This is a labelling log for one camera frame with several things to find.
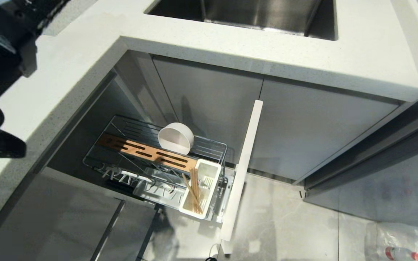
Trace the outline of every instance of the white cabinet panel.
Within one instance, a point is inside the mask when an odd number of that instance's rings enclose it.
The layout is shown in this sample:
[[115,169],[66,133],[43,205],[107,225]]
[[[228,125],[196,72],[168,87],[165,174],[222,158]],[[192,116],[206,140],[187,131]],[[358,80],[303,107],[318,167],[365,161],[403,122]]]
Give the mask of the white cabinet panel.
[[238,162],[262,75],[156,56],[154,59],[179,121],[195,135],[228,145]]
[[267,78],[249,167],[293,180],[352,142],[398,107],[365,94]]

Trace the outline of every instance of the wire dish rack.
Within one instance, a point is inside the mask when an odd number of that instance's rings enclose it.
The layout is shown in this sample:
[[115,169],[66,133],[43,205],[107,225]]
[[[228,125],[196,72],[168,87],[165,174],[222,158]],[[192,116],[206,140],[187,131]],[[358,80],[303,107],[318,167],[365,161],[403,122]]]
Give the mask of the wire dish rack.
[[[116,115],[101,135],[110,134],[160,148],[157,134],[161,129],[162,127],[154,124]],[[211,211],[208,211],[205,218],[207,220],[212,220],[213,215],[216,214],[217,221],[222,221],[224,205],[227,203],[229,189],[233,183],[233,177],[225,175],[226,153],[227,144],[194,136],[193,147],[186,155],[195,160],[205,159],[222,166],[217,190],[209,205]],[[189,177],[188,172],[100,146],[97,142],[83,158],[83,164],[99,172],[103,178],[125,185],[137,198],[176,210],[179,209],[181,198],[186,191],[181,175]]]

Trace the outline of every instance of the gray cabinet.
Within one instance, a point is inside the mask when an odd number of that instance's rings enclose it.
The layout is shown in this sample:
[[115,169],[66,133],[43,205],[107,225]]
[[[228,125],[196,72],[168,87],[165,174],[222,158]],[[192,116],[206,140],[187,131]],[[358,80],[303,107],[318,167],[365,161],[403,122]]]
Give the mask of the gray cabinet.
[[267,77],[249,167],[302,178],[398,107],[394,100]]
[[153,61],[179,121],[226,143],[227,161],[238,162],[263,76],[161,56]]
[[[119,203],[38,175],[0,226],[0,260],[90,260]],[[127,202],[98,260],[135,260],[155,213]]]

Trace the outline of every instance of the plastic bag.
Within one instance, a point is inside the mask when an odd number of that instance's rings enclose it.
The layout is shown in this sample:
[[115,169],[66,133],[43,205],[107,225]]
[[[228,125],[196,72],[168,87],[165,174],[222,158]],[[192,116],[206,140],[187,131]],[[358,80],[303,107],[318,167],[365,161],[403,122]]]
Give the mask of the plastic bag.
[[418,253],[418,227],[399,223],[368,224],[365,235],[365,260],[391,260],[385,255],[388,247],[406,248],[410,252]]

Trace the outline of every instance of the wooden chopsticks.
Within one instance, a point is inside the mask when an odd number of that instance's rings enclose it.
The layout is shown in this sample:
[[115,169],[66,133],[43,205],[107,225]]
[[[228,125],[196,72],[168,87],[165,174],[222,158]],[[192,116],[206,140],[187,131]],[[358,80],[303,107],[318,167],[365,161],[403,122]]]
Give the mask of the wooden chopsticks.
[[184,174],[181,175],[183,176],[185,185],[188,188],[189,193],[191,194],[191,198],[193,199],[193,211],[198,214],[202,214],[202,209],[199,205],[198,170],[193,167],[189,170],[191,186],[188,184],[186,176]]

